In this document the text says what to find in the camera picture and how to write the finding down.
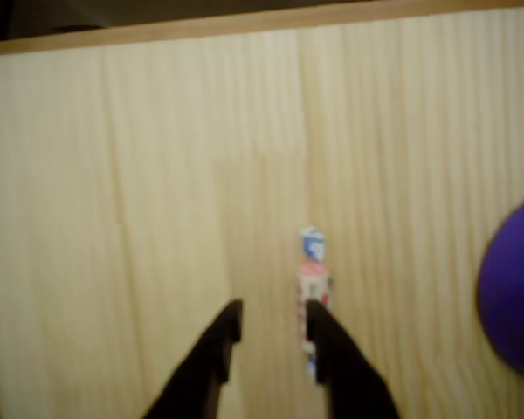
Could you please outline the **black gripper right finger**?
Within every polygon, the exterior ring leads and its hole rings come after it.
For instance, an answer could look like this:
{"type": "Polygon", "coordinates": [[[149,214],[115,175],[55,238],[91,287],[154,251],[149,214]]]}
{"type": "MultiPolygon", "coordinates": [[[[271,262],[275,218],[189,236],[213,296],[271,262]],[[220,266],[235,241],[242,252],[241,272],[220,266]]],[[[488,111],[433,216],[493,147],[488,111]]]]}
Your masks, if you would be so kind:
{"type": "Polygon", "coordinates": [[[316,382],[325,389],[329,418],[398,418],[385,380],[348,332],[319,301],[307,302],[307,339],[315,348],[316,382]]]}

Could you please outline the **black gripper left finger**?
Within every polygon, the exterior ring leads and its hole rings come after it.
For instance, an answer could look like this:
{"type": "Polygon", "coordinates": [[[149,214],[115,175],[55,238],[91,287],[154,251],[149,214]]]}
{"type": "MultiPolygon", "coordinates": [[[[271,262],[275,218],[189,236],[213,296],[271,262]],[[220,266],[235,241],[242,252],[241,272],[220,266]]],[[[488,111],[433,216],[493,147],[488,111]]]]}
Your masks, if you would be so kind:
{"type": "Polygon", "coordinates": [[[241,341],[243,300],[232,299],[200,335],[145,417],[215,418],[229,380],[233,345],[241,341]]]}

